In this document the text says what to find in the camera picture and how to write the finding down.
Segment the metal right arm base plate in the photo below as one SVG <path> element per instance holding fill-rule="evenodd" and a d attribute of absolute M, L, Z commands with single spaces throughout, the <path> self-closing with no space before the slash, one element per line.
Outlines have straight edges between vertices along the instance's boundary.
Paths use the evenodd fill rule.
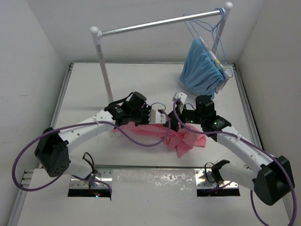
<path fill-rule="evenodd" d="M 195 170 L 195 181 L 196 187 L 198 189 L 237 189 L 238 184 L 230 181 L 219 182 L 218 184 L 214 182 L 214 179 L 211 175 L 211 169 L 200 168 Z"/>

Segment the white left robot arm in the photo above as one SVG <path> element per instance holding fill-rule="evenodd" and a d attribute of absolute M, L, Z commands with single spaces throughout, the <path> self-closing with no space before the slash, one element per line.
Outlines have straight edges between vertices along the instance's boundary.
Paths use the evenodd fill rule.
<path fill-rule="evenodd" d="M 72 151 L 101 133 L 111 131 L 115 126 L 129 122 L 148 124 L 150 112 L 151 107 L 146 104 L 146 97 L 139 92 L 132 92 L 128 97 L 110 103 L 99 113 L 74 127 L 67 126 L 58 131 L 46 129 L 34 154 L 52 178 L 69 174 L 86 179 L 95 169 L 86 160 L 73 156 Z"/>

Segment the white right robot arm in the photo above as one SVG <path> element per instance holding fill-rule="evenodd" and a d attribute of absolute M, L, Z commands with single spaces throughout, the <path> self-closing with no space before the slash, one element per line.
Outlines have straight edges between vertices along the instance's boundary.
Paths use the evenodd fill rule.
<path fill-rule="evenodd" d="M 211 166 L 208 176 L 211 183 L 236 182 L 255 192 L 257 197 L 269 206 L 293 192 L 295 184 L 287 158 L 276 158 L 246 140 L 229 121 L 216 113 L 211 96 L 196 97 L 194 110 L 186 108 L 186 98 L 183 92 L 176 92 L 173 97 L 172 116 L 176 125 L 183 128 L 187 123 L 200 125 L 202 135 L 228 148 L 246 164 L 236 167 L 229 160 L 215 163 Z"/>

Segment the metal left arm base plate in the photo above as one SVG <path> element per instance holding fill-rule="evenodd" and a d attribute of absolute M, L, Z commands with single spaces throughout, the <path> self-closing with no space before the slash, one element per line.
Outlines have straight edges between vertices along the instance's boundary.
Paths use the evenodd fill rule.
<path fill-rule="evenodd" d="M 112 185 L 112 169 L 100 169 L 97 173 L 92 173 L 86 178 L 72 176 L 70 180 L 70 189 L 108 189 Z"/>

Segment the pink t shirt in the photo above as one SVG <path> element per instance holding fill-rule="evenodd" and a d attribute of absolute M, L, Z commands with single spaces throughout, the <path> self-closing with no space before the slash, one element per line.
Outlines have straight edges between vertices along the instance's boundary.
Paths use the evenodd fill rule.
<path fill-rule="evenodd" d="M 194 147 L 206 146 L 206 136 L 202 134 L 194 133 L 187 129 L 179 129 L 178 132 L 170 130 L 167 134 L 168 128 L 162 124 L 151 124 L 151 125 L 139 125 L 135 126 L 134 123 L 123 125 L 120 127 L 125 134 L 118 129 L 113 129 L 111 132 L 116 136 L 133 135 L 130 140 L 138 145 L 152 145 L 153 141 L 142 141 L 142 138 L 158 138 L 162 140 L 165 136 L 166 139 L 163 143 L 167 146 L 169 151 L 176 150 L 177 157 L 181 158 L 188 151 Z"/>

